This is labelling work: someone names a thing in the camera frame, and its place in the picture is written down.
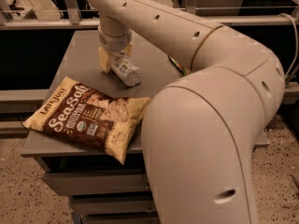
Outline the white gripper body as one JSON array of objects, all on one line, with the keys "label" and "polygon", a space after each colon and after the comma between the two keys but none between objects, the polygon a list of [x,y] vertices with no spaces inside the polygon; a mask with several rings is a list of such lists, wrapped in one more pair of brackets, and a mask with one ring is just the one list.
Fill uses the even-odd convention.
[{"label": "white gripper body", "polygon": [[132,32],[127,26],[106,15],[100,16],[98,32],[100,44],[110,52],[125,49],[132,40]]}]

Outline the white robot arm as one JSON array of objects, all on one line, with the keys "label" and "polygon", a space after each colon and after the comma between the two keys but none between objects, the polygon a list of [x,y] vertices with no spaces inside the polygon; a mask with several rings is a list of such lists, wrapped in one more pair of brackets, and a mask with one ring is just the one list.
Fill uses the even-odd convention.
[{"label": "white robot arm", "polygon": [[271,49],[238,31],[150,0],[88,0],[107,45],[132,29],[191,69],[158,92],[141,145],[161,224],[258,224],[254,144],[284,95]]}]

